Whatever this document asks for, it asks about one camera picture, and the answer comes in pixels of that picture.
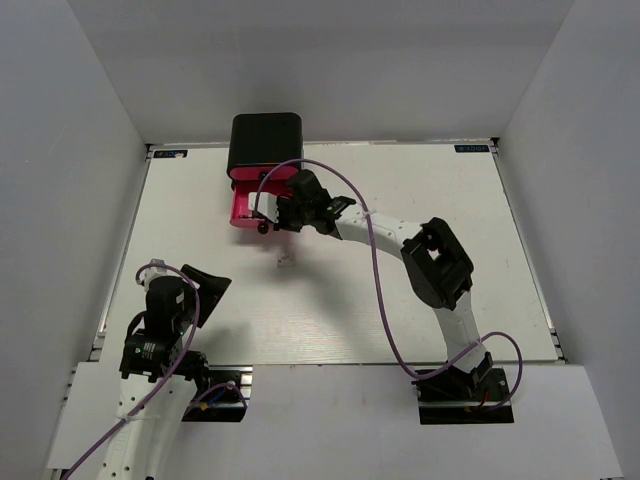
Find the white eraser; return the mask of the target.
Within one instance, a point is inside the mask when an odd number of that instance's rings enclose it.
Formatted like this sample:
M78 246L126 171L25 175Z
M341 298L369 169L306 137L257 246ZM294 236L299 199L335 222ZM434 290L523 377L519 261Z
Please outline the white eraser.
M296 258L291 255L284 255L277 260L279 268L290 267L296 264Z

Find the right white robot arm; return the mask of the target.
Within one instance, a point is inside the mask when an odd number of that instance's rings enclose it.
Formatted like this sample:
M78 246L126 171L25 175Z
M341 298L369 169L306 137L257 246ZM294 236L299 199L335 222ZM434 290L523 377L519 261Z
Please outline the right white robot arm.
M285 182L288 192L255 202L276 230L298 232L305 226L337 240L385 252L405 267L418 299L432 308L446 345L446 381L461 397L472 399L488 385L493 366L482 345L471 306L474 266L449 225L434 217L419 224L374 212L357 197L333 197L310 170Z

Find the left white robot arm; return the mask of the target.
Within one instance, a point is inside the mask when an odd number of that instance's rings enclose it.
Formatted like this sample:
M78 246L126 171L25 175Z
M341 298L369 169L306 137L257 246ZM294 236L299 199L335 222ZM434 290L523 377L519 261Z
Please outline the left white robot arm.
M152 260L135 280L145 307L129 323L119 366L116 421L104 439L101 479L158 479L178 427L192 410L244 399L238 380L215 380L191 344L232 281Z

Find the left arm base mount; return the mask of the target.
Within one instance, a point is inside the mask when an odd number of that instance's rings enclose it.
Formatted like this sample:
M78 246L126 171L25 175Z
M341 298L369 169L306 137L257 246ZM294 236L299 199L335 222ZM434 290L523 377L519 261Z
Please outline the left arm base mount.
M252 366L209 366L182 421L240 423L247 412L252 384Z

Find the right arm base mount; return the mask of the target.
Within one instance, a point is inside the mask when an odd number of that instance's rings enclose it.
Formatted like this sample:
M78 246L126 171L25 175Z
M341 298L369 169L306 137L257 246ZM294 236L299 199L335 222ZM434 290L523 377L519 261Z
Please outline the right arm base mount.
M453 383L449 373L414 380L421 425L512 424L509 385L502 368L492 368L472 393Z

